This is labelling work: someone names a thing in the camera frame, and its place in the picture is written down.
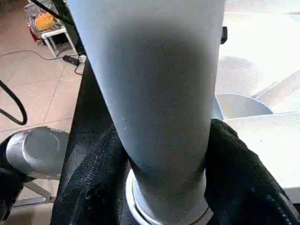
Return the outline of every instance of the metal pipe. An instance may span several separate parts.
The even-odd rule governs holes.
[[[140,207],[158,223],[192,222],[205,188],[224,0],[68,4],[131,158]]]

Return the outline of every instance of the orange object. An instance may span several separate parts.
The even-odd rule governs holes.
[[[34,20],[34,25],[38,31],[43,31],[54,26],[55,20],[50,13],[42,13]]]

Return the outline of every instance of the metal bracket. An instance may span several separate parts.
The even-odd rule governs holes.
[[[24,186],[34,191],[35,193],[41,195],[41,197],[18,200],[15,202],[14,208],[29,206],[29,205],[41,205],[41,204],[53,203],[56,199],[55,196],[51,196],[51,193],[49,191],[43,189],[41,186],[37,185],[33,181],[29,183],[25,183]]]

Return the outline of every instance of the black cable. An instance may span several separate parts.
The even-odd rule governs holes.
[[[47,60],[47,61],[58,60],[58,59],[62,59],[63,58],[63,57],[58,57],[58,58],[53,58],[53,59],[47,59],[47,58],[44,58],[43,56],[41,56],[39,53],[37,53],[35,51],[32,51],[32,50],[20,50],[20,51],[15,51],[15,52],[9,52],[9,53],[0,55],[0,58],[4,57],[4,56],[11,55],[11,54],[15,54],[15,53],[26,53],[26,52],[28,52],[28,53],[35,53],[36,55],[38,55],[39,57],[41,57],[42,59]],[[18,105],[18,107],[19,107],[19,109],[20,109],[20,111],[22,113],[23,121],[17,120],[15,117],[13,117],[12,115],[10,115],[9,113],[7,113],[6,111],[4,111],[1,108],[0,108],[0,113],[2,113],[6,117],[8,117],[10,120],[12,120],[13,122],[15,122],[15,123],[17,123],[19,125],[25,125],[27,123],[27,113],[26,113],[26,110],[25,110],[22,102],[11,91],[11,89],[9,89],[9,87],[6,86],[5,83],[3,83],[1,80],[0,80],[0,87],[3,88],[4,91],[16,102],[16,104]]]
[[[20,50],[20,51],[15,51],[15,52],[9,52],[9,53],[0,55],[0,58],[4,57],[4,56],[7,56],[7,55],[15,54],[15,53],[35,53],[36,55],[38,55],[39,57],[41,57],[43,60],[48,60],[48,61],[59,60],[59,59],[63,58],[63,57],[58,57],[58,58],[53,58],[53,59],[47,59],[47,58],[44,58],[43,56],[41,56],[39,53],[37,53],[35,51],[32,51],[32,50]]]
[[[77,69],[78,69],[78,67],[79,67],[80,64],[78,64],[78,65],[76,66],[76,68],[74,69],[74,73],[76,73],[77,75],[82,75],[81,73],[78,73],[78,72],[77,72]]]
[[[11,119],[13,122],[19,124],[19,125],[25,125],[27,123],[27,113],[26,110],[22,104],[22,102],[20,101],[20,99],[11,91],[11,89],[9,89],[8,86],[5,85],[5,83],[3,83],[0,80],[0,87],[4,89],[4,91],[16,102],[16,104],[18,105],[22,116],[23,116],[23,121],[19,121],[17,120],[15,117],[13,117],[12,115],[8,114],[6,111],[4,111],[3,109],[0,109],[0,113],[2,113],[3,115],[5,115],[6,117],[8,117],[9,119]]]
[[[77,75],[82,75],[81,73],[78,73],[77,72],[77,69],[79,68],[79,66],[80,66],[80,64],[84,64],[84,63],[79,63],[77,66],[76,66],[76,68],[74,69],[74,73],[76,73]]]
[[[62,16],[60,16],[60,15],[58,15],[57,13],[53,12],[52,10],[48,9],[45,5],[43,5],[43,4],[40,3],[39,1],[37,1],[37,0],[31,0],[31,1],[32,1],[34,4],[36,4],[37,6],[39,6],[40,8],[42,8],[43,10],[45,10],[46,12],[50,13],[51,15],[53,15],[55,18],[57,18],[57,19],[59,19],[59,20],[65,22],[65,23],[67,23],[67,24],[69,24],[69,25],[71,25],[71,26],[75,26],[75,24],[74,24],[72,21],[70,21],[70,20],[68,20],[68,19],[66,19],[66,18],[64,18],[64,17],[62,17]]]

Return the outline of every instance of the black fabric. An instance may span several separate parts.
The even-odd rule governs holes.
[[[11,136],[0,143],[0,221],[9,216],[24,183],[34,180],[8,163],[5,152]]]
[[[210,225],[298,224],[297,212],[258,156],[219,120],[211,124],[205,163],[205,197],[215,213]],[[137,225],[125,198],[129,169],[87,61],[51,224]]]
[[[205,168],[205,198],[221,224],[300,224],[298,212],[259,157],[219,120],[211,122]]]
[[[52,225],[137,225],[125,199],[130,170],[87,60],[82,76]]]

